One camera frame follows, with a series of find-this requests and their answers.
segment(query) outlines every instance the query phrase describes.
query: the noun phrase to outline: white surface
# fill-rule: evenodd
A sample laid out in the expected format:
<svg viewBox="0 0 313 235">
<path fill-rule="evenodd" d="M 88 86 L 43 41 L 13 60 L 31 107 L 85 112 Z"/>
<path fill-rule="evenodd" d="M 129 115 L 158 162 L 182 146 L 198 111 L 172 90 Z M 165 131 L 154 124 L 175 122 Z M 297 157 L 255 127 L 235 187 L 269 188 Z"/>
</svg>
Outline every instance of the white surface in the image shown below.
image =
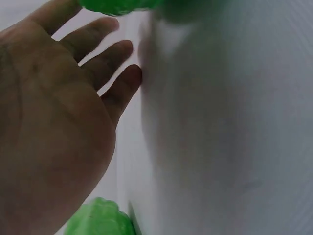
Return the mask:
<svg viewBox="0 0 313 235">
<path fill-rule="evenodd" d="M 143 16 L 142 113 L 118 130 L 142 234 L 313 234 L 312 0 L 168 10 Z"/>
</svg>

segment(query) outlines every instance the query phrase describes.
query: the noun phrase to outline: skin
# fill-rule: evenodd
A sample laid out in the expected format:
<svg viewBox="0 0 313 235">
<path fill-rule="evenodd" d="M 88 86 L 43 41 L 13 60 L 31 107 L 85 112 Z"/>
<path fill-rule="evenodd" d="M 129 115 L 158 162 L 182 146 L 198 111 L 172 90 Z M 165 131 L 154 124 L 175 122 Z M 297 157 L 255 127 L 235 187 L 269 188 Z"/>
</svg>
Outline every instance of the skin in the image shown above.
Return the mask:
<svg viewBox="0 0 313 235">
<path fill-rule="evenodd" d="M 141 83 L 126 68 L 121 41 L 81 67 L 78 62 L 118 29 L 100 18 L 57 42 L 51 36 L 81 10 L 51 0 L 0 33 L 0 234 L 51 235 L 79 208 L 113 155 L 119 118 Z"/>
</svg>

